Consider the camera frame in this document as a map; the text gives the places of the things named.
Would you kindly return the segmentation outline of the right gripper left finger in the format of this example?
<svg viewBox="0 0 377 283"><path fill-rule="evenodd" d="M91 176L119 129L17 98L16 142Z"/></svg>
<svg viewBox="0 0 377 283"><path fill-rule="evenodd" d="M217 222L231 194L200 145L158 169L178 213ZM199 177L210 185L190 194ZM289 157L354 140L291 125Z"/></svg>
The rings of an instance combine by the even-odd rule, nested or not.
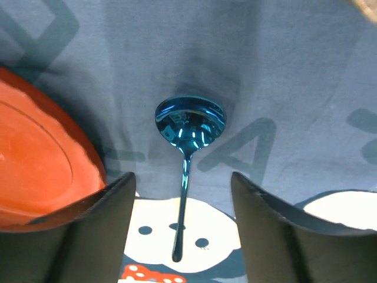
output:
<svg viewBox="0 0 377 283"><path fill-rule="evenodd" d="M49 215L1 227L1 282L117 282L135 191L129 172Z"/></svg>

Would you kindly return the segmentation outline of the small beige cup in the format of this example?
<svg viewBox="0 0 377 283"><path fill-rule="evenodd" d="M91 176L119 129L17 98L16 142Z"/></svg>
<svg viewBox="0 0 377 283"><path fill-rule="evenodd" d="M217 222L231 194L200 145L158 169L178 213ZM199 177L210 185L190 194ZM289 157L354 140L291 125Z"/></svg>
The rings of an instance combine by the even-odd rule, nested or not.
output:
<svg viewBox="0 0 377 283"><path fill-rule="evenodd" d="M370 22L377 23L377 0L350 0Z"/></svg>

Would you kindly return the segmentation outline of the red round plate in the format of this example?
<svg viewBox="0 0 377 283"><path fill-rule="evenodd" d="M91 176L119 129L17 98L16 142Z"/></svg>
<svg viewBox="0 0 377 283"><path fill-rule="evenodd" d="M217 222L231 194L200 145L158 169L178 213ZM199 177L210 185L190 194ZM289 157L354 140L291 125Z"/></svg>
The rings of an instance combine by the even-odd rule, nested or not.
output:
<svg viewBox="0 0 377 283"><path fill-rule="evenodd" d="M104 165L51 98L1 68L1 225L22 225L101 190Z"/></svg>

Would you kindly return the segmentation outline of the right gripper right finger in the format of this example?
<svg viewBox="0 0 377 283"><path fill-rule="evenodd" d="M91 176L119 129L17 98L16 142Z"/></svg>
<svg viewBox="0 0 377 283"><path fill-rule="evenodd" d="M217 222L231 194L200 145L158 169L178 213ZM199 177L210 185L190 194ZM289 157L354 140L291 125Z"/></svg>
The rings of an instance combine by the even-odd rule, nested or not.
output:
<svg viewBox="0 0 377 283"><path fill-rule="evenodd" d="M310 215L239 172L231 190L249 282L376 282L376 232Z"/></svg>

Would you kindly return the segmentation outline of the blue metal spoon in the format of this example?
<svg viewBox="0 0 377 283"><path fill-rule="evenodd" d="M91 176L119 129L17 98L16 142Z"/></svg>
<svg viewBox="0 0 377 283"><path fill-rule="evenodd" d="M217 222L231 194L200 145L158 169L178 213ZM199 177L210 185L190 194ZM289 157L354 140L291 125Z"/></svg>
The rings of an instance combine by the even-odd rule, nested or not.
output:
<svg viewBox="0 0 377 283"><path fill-rule="evenodd" d="M183 257L184 216L193 154L217 140L227 123L225 110L208 98L175 96L161 102L155 110L155 123L160 134L183 154L181 196L173 262Z"/></svg>

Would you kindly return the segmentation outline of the blue cartoon mouse placemat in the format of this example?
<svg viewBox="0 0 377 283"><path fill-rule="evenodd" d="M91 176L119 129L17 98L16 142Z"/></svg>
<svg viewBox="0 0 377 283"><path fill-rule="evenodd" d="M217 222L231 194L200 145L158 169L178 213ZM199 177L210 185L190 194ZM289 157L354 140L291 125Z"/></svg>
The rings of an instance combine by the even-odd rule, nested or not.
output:
<svg viewBox="0 0 377 283"><path fill-rule="evenodd" d="M376 24L352 1L2 1L1 65L88 134L108 180L134 172L124 265L247 282L233 171L315 215L376 228ZM156 107L206 96L227 113L194 155L174 264L181 154Z"/></svg>

